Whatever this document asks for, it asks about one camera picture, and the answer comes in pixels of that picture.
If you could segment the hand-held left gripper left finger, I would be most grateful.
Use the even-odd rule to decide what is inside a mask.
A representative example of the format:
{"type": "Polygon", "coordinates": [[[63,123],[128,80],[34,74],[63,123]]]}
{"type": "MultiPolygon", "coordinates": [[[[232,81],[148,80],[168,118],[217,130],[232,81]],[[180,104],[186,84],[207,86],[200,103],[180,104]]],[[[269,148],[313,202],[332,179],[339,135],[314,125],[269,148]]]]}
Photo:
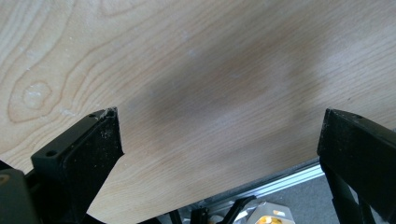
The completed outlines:
{"type": "Polygon", "coordinates": [[[122,155],[115,107],[89,114],[38,150],[31,160],[49,220],[80,224],[122,155]]]}

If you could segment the white and yellow box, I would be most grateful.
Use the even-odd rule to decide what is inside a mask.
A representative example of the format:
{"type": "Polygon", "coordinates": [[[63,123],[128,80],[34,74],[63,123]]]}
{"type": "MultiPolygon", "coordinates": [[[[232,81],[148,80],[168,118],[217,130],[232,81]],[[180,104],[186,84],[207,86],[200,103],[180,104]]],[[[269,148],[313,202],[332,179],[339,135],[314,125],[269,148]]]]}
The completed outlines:
{"type": "Polygon", "coordinates": [[[295,224],[287,206],[276,203],[260,203],[244,224],[295,224]]]}

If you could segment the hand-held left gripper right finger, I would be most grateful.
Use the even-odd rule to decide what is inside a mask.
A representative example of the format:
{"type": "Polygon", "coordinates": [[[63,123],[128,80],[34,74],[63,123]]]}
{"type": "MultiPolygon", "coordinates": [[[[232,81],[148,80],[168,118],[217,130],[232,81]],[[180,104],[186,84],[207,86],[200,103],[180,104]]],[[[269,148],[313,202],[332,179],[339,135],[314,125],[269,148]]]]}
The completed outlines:
{"type": "Polygon", "coordinates": [[[396,132],[328,108],[317,153],[340,224],[396,224],[396,132]]]}

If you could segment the aluminium table edge rail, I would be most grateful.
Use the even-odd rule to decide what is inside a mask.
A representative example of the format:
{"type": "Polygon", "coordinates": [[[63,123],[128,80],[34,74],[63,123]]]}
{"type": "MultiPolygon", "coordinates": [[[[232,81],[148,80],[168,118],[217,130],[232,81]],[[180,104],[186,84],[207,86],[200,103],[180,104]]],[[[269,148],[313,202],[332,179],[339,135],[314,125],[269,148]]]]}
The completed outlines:
{"type": "Polygon", "coordinates": [[[193,217],[198,217],[199,212],[202,212],[202,216],[206,218],[214,215],[225,218],[239,199],[250,197],[255,197],[256,200],[262,199],[267,195],[292,188],[321,176],[323,176],[323,172],[319,166],[318,158],[314,158],[277,172],[274,175],[254,180],[241,187],[226,190],[197,203],[184,206],[179,208],[178,212],[183,223],[190,222],[193,217]]]}

